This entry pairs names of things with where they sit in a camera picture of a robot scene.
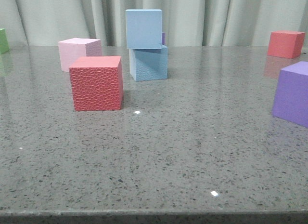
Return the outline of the light blue foam cube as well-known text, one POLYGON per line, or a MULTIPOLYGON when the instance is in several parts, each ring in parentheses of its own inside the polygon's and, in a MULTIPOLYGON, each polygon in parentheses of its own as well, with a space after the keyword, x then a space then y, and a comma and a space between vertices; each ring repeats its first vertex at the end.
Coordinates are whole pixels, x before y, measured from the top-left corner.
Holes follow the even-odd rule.
POLYGON ((167 79, 168 47, 129 49, 129 68, 135 81, 167 79))

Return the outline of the large red foam cube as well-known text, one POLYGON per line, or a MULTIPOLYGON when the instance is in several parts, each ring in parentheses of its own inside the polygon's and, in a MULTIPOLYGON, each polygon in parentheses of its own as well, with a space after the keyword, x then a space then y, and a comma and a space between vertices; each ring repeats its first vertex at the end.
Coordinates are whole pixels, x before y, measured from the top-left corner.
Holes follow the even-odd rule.
POLYGON ((124 97, 120 56, 84 56, 70 67, 75 111, 120 110, 124 97))

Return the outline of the far purple foam cube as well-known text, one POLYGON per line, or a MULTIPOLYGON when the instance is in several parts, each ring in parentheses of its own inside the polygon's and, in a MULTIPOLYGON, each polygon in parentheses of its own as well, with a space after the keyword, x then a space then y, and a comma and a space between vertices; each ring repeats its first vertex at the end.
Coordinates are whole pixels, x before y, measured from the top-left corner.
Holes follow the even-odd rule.
POLYGON ((166 44, 166 34, 165 32, 162 32, 162 45, 165 45, 166 44))

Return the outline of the purple foam cube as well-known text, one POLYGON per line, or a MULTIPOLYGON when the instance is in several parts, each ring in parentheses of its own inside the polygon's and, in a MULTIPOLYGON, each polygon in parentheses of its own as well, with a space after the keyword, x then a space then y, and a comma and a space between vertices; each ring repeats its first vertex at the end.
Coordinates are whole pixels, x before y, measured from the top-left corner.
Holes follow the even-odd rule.
POLYGON ((165 32, 162 32, 162 45, 165 45, 166 44, 166 34, 165 32))
POLYGON ((300 61, 280 70, 272 115, 308 126, 308 63, 300 61))

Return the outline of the pink foam cube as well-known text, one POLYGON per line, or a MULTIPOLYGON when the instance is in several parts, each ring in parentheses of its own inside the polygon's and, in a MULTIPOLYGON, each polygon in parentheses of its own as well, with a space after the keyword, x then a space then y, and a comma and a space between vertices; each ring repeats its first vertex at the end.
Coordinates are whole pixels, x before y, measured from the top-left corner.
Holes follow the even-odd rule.
POLYGON ((58 42, 61 69, 68 72, 69 67, 83 56, 102 56, 100 39, 72 38, 58 42))

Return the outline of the near purple foam cube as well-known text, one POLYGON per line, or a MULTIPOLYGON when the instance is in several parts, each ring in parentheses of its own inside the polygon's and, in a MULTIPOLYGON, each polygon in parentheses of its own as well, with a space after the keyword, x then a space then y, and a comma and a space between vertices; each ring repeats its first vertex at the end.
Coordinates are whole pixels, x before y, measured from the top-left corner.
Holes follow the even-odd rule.
POLYGON ((300 61, 280 70, 272 115, 308 126, 308 63, 300 61))

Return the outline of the far red foam cube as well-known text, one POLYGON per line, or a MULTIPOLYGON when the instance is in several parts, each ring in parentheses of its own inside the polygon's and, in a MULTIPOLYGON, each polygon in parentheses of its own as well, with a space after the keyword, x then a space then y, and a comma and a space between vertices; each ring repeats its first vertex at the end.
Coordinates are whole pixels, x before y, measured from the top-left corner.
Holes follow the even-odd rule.
POLYGON ((294 59, 301 54, 305 32, 280 30, 270 34, 267 55, 294 59))

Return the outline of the grey-green curtain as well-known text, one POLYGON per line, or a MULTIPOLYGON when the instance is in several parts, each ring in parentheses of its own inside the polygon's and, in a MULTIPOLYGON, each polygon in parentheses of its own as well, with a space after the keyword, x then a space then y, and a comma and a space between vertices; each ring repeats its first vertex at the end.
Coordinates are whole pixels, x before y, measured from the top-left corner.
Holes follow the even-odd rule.
POLYGON ((308 30, 308 0, 0 0, 11 46, 55 46, 69 38, 126 45, 127 9, 160 9, 166 44, 267 46, 277 30, 308 30))

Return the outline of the green foam cube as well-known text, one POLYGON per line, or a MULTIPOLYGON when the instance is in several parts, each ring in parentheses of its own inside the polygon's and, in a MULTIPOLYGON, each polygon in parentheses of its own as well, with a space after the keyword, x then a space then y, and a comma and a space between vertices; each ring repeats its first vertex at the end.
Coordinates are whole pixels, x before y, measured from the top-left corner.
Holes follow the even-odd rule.
POLYGON ((9 50, 6 31, 4 28, 0 29, 0 54, 6 53, 9 50))

